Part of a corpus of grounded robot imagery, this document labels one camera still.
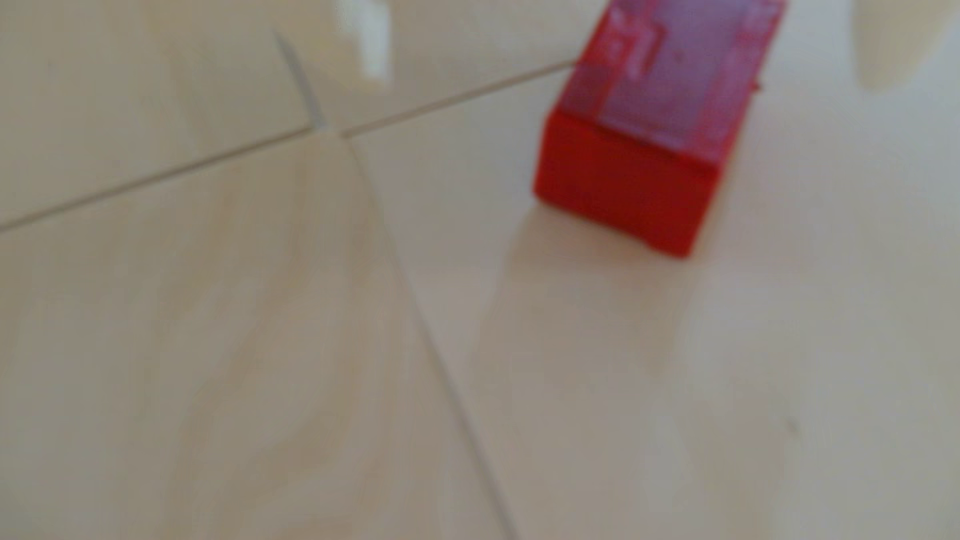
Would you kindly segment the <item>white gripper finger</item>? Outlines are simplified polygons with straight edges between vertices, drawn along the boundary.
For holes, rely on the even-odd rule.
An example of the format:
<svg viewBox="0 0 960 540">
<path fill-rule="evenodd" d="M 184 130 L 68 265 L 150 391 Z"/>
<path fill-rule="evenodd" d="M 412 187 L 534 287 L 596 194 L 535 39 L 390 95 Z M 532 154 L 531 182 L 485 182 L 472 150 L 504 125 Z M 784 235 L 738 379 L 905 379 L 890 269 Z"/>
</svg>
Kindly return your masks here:
<svg viewBox="0 0 960 540">
<path fill-rule="evenodd" d="M 853 1 L 858 84 L 884 92 L 908 82 L 958 19 L 958 1 Z"/>
<path fill-rule="evenodd" d="M 365 80 L 392 80 L 392 14 L 387 1 L 337 1 L 339 33 Z"/>
</svg>

